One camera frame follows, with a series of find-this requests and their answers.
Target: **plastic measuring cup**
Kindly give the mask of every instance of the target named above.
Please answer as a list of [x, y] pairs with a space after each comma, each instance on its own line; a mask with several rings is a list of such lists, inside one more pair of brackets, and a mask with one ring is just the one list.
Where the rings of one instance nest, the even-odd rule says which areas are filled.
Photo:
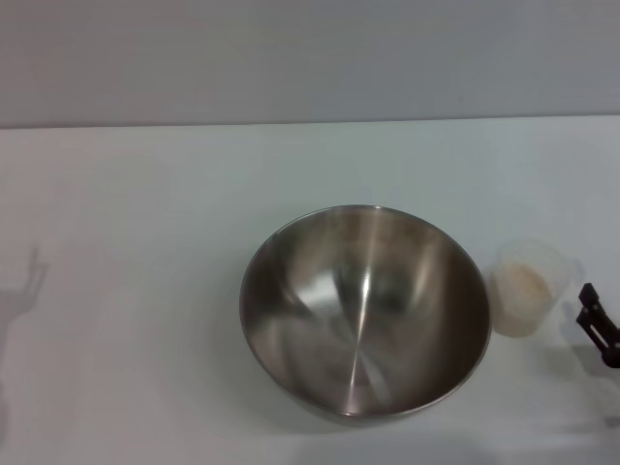
[[537, 240], [504, 245], [489, 278], [493, 327], [500, 334], [533, 333], [571, 281], [567, 259]]

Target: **white wall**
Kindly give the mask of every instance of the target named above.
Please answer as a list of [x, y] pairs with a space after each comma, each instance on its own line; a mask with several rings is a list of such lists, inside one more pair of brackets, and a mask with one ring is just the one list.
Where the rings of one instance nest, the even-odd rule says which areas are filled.
[[620, 112], [618, 0], [0, 0], [0, 126]]

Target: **white tabletop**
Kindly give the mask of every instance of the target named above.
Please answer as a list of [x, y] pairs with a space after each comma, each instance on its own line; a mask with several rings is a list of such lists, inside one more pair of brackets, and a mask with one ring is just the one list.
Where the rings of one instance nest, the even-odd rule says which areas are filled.
[[[528, 339], [493, 334], [457, 393], [347, 428], [274, 385], [241, 276], [306, 212], [416, 214], [480, 268], [534, 237], [576, 281]], [[620, 323], [620, 117], [0, 132], [0, 463], [617, 464], [620, 370], [574, 323]]]

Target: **bowl rim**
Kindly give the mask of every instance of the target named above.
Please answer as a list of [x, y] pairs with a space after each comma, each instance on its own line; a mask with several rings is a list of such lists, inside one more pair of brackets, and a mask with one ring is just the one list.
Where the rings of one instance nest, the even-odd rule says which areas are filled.
[[[477, 273], [478, 277], [480, 278], [480, 282], [482, 284], [482, 289], [484, 291], [484, 299], [486, 300], [486, 313], [488, 314], [488, 325], [487, 325], [487, 329], [486, 329], [486, 337], [484, 340], [484, 344], [482, 345], [482, 348], [480, 350], [480, 354], [477, 358], [477, 360], [474, 362], [474, 364], [472, 365], [472, 367], [470, 368], [470, 370], [465, 374], [465, 376], [453, 387], [451, 388], [448, 392], [442, 394], [441, 396], [437, 397], [436, 399], [431, 400], [430, 402], [427, 402], [423, 405], [419, 405], [417, 407], [414, 407], [413, 409], [407, 409], [407, 410], [402, 410], [399, 412], [392, 412], [392, 413], [388, 413], [388, 414], [359, 414], [359, 413], [351, 413], [351, 412], [342, 412], [336, 409], [330, 409], [328, 407], [326, 407], [325, 405], [322, 405], [318, 402], [315, 402], [313, 400], [309, 400], [307, 398], [301, 397], [300, 395], [298, 395], [295, 392], [292, 392], [288, 387], [284, 386], [267, 368], [266, 366], [264, 366], [263, 361], [261, 360], [261, 358], [259, 357], [259, 355], [256, 353], [256, 351], [254, 350], [254, 346], [250, 343], [250, 340], [248, 338], [248, 333], [247, 333], [247, 328], [245, 325], [245, 320], [243, 318], [243, 308], [244, 308], [244, 295], [245, 295], [245, 289], [247, 287], [247, 277], [248, 277], [248, 272], [250, 270], [250, 268], [252, 267], [252, 265], [254, 264], [255, 259], [257, 258], [257, 256], [261, 253], [261, 251], [267, 246], [267, 244], [278, 234], [281, 233], [283, 230], [285, 230], [286, 228], [288, 228], [289, 226], [292, 226], [295, 223], [298, 223], [301, 220], [304, 220], [308, 217], [320, 214], [320, 213], [325, 213], [327, 211], [332, 211], [332, 210], [346, 210], [346, 209], [381, 209], [381, 210], [385, 210], [387, 212], [399, 215], [399, 216], [404, 216], [407, 218], [411, 218], [417, 221], [420, 221], [424, 224], [426, 224], [427, 226], [429, 226], [430, 228], [436, 230], [437, 232], [443, 234], [453, 245], [455, 245], [465, 256], [465, 258], [469, 261], [469, 263], [473, 266], [474, 271]], [[415, 412], [419, 412], [421, 410], [427, 409], [428, 407], [431, 407], [439, 402], [441, 402], [442, 400], [446, 399], [447, 397], [449, 397], [450, 395], [454, 394], [457, 390], [459, 390], [465, 383], [467, 383], [467, 381], [470, 380], [470, 378], [473, 376], [474, 372], [478, 369], [478, 367], [480, 366], [482, 360], [484, 359], [484, 356], [486, 355], [486, 351], [488, 349], [488, 344], [491, 338], [491, 332], [493, 329], [493, 323], [492, 323], [492, 319], [491, 319], [491, 309], [490, 309], [490, 303], [489, 303], [489, 298], [488, 298], [488, 292], [486, 289], [486, 285], [485, 285], [485, 281], [484, 278], [482, 276], [482, 273], [480, 271], [480, 269], [478, 268], [478, 266], [476, 265], [476, 262], [474, 262], [474, 260], [472, 259], [472, 257], [467, 253], [467, 251], [465, 249], [463, 249], [463, 247], [461, 247], [461, 245], [456, 242], [456, 240], [454, 240], [449, 234], [447, 234], [446, 232], [444, 232], [443, 230], [441, 230], [440, 228], [436, 227], [435, 225], [433, 225], [432, 223], [427, 222], [426, 220], [423, 220], [422, 218], [419, 218], [416, 215], [413, 215], [411, 213], [407, 213], [406, 211], [402, 211], [402, 210], [398, 210], [396, 208], [390, 208], [390, 207], [386, 207], [386, 206], [378, 206], [378, 205], [370, 205], [370, 204], [363, 204], [363, 203], [353, 203], [353, 204], [344, 204], [344, 205], [335, 205], [335, 206], [329, 206], [326, 208], [320, 208], [318, 210], [314, 210], [311, 211], [309, 213], [306, 213], [305, 215], [301, 215], [297, 218], [295, 218], [294, 220], [290, 221], [289, 223], [285, 224], [282, 228], [278, 229], [276, 232], [274, 232], [272, 235], [270, 235], [264, 242], [263, 244], [261, 244], [261, 247], [259, 247], [259, 249], [254, 253], [254, 255], [252, 256], [252, 259], [250, 259], [250, 262], [248, 263], [247, 267], [245, 268], [245, 271], [243, 273], [243, 279], [241, 281], [241, 287], [239, 289], [239, 319], [241, 320], [241, 329], [243, 330], [243, 337], [245, 338], [245, 342], [248, 345], [248, 347], [250, 348], [250, 351], [252, 352], [252, 355], [254, 356], [254, 358], [256, 359], [256, 361], [259, 363], [259, 365], [261, 366], [261, 368], [263, 369], [263, 371], [269, 376], [269, 378], [271, 378], [271, 380], [273, 380], [275, 382], [275, 384], [280, 387], [281, 389], [283, 389], [288, 395], [290, 395], [292, 398], [294, 398], [295, 400], [298, 400], [302, 403], [305, 403], [313, 408], [319, 409], [320, 411], [326, 413], [326, 414], [330, 414], [330, 415], [336, 415], [340, 418], [348, 418], [348, 419], [390, 419], [390, 418], [400, 418], [400, 417], [405, 417], [408, 416], [410, 414], [413, 414]]]

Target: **stainless steel bowl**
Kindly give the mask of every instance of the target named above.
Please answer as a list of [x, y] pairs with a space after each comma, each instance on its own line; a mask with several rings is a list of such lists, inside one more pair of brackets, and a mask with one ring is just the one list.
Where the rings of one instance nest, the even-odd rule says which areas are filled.
[[347, 205], [294, 220], [250, 262], [240, 297], [252, 352], [293, 396], [373, 418], [445, 398], [491, 330], [474, 262], [415, 216]]

